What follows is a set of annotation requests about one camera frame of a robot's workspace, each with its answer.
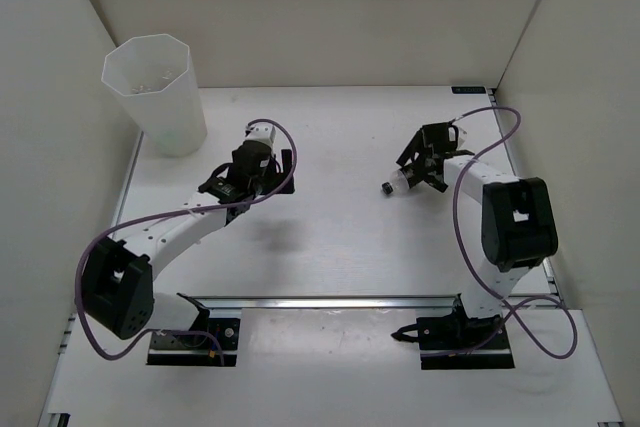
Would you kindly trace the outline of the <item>clear bottle black label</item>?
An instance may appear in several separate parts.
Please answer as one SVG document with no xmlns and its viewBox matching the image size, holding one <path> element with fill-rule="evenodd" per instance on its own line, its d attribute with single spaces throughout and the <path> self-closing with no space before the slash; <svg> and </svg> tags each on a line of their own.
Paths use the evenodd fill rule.
<svg viewBox="0 0 640 427">
<path fill-rule="evenodd" d="M 419 182 L 420 179 L 411 169 L 397 169 L 392 172 L 389 180 L 381 185 L 381 191 L 387 197 L 405 195 Z"/>
</svg>

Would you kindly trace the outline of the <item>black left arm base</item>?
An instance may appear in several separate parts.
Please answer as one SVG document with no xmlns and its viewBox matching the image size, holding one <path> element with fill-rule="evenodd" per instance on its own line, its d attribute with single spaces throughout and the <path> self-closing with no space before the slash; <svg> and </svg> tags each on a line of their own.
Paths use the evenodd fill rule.
<svg viewBox="0 0 640 427">
<path fill-rule="evenodd" d="M 159 294 L 149 327 L 147 364 L 172 367 L 234 367 L 241 313 L 216 310 L 186 294 Z"/>
</svg>

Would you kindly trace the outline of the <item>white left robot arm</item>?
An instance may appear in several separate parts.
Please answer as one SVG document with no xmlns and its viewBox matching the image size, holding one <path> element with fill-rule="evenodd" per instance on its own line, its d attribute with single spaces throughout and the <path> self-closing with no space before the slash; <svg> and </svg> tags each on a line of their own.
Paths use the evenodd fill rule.
<svg viewBox="0 0 640 427">
<path fill-rule="evenodd" d="M 143 219 L 141 231 L 124 239 L 98 240 L 79 277 L 84 313 L 121 340 L 142 332 L 157 301 L 153 284 L 159 274 L 253 204 L 272 195 L 292 194 L 296 161 L 294 147 L 277 156 L 269 143 L 246 140 L 180 209 Z"/>
</svg>

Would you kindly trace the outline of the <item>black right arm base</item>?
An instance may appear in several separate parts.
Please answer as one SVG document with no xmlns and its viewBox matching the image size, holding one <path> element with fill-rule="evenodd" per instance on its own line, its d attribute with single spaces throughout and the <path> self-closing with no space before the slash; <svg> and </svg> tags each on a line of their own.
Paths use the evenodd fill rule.
<svg viewBox="0 0 640 427">
<path fill-rule="evenodd" d="M 458 294 L 444 316 L 420 316 L 391 334 L 417 344 L 422 370 L 508 370 L 515 367 L 501 314 L 469 317 Z"/>
</svg>

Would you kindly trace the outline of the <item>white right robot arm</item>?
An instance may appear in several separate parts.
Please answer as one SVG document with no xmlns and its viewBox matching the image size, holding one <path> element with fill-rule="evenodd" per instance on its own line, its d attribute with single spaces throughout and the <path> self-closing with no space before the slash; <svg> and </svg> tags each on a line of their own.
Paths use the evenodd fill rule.
<svg viewBox="0 0 640 427">
<path fill-rule="evenodd" d="M 519 280 L 556 253 L 558 237 L 545 182 L 503 173 L 461 148 L 463 131 L 451 122 L 427 124 L 414 134 L 399 158 L 385 194 L 406 193 L 420 183 L 439 192 L 458 186 L 481 207 L 480 240 L 484 259 L 454 301 L 452 313 L 433 333 L 470 347 L 496 328 L 502 300 Z"/>
</svg>

